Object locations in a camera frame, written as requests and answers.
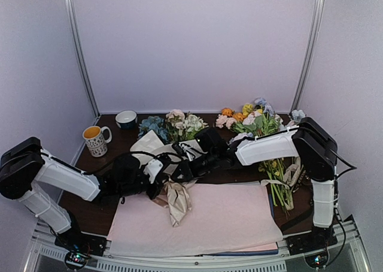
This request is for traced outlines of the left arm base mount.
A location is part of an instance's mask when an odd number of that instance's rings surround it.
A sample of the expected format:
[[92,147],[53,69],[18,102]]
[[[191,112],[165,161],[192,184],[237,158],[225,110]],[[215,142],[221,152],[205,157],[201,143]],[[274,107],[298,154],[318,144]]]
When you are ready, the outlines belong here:
[[81,234],[79,239],[68,240],[62,235],[55,237],[54,244],[68,251],[63,261],[70,270],[82,269],[93,256],[102,256],[107,245],[105,237],[90,234]]

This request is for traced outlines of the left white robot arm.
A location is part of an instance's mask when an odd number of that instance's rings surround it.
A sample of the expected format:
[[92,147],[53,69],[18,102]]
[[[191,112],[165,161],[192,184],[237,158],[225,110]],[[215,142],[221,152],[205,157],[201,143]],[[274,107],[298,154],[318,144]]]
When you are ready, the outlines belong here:
[[72,250],[81,250],[86,237],[80,233],[75,216],[51,197],[50,188],[69,192],[90,203],[141,192],[153,197],[163,183],[160,175],[170,163],[167,155],[135,151],[123,153],[88,172],[53,156],[42,147],[39,138],[30,137],[1,156],[1,195],[22,203],[62,235]]

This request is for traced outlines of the white bowl with dark outside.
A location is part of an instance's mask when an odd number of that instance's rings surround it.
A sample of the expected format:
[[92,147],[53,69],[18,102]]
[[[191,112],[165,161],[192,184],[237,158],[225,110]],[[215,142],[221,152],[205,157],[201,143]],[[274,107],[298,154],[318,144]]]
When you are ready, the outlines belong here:
[[120,129],[130,130],[137,126],[138,115],[133,110],[119,112],[115,116],[115,122]]

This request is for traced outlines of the white hydrangea green leaf bunch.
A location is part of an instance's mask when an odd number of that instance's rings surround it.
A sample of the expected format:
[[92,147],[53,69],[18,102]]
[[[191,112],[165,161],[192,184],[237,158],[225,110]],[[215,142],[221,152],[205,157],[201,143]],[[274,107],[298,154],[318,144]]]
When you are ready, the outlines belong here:
[[192,140],[199,131],[207,127],[208,124],[201,117],[188,114],[179,129],[180,140]]

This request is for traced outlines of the pink flower long stem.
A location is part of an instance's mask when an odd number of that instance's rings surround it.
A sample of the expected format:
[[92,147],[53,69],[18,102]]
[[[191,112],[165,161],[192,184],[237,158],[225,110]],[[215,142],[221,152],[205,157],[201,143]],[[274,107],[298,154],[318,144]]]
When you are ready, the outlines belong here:
[[185,119],[185,114],[179,109],[173,109],[166,115],[166,123],[178,135],[183,133]]

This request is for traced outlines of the beige ribbon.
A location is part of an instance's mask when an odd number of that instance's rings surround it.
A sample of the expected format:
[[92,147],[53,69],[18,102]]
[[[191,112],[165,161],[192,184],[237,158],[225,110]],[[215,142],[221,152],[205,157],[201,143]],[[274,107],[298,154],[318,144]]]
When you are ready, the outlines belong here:
[[196,180],[186,183],[176,183],[170,180],[164,184],[153,202],[161,207],[168,208],[171,216],[184,217],[192,209],[188,189],[195,183]]

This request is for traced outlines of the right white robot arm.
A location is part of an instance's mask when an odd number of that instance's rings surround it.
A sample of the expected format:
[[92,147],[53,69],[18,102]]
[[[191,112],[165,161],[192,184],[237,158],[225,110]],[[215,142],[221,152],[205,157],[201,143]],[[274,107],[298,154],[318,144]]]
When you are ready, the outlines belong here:
[[202,153],[192,160],[179,162],[171,174],[174,182],[185,183],[204,177],[216,169],[246,167],[279,158],[296,158],[313,187],[313,226],[307,244],[319,249],[330,238],[335,205],[337,149],[336,141],[313,118],[284,131],[269,135],[242,136],[225,141],[214,128],[206,128],[195,136]]

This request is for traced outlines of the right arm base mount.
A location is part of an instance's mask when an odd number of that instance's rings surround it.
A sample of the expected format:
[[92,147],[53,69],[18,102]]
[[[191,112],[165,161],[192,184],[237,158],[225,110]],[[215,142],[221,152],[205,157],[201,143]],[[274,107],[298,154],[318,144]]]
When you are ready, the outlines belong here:
[[322,235],[305,233],[287,237],[287,247],[291,256],[303,254],[305,263],[313,269],[325,268],[330,262],[329,246],[337,244],[336,236],[325,239]]

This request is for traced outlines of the grey-white wrapping paper sheet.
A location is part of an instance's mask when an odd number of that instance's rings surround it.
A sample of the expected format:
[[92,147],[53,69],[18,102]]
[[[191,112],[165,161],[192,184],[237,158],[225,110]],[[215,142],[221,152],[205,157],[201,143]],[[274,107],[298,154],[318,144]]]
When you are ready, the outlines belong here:
[[[165,152],[176,152],[170,144],[164,144],[153,130],[150,130],[134,143],[130,151],[143,151],[156,156]],[[176,183],[173,180],[169,180],[161,188],[160,194],[154,198],[153,201],[156,204],[169,209],[173,227],[178,227],[186,214],[192,209],[192,201],[188,189],[195,183],[194,180],[185,183]]]

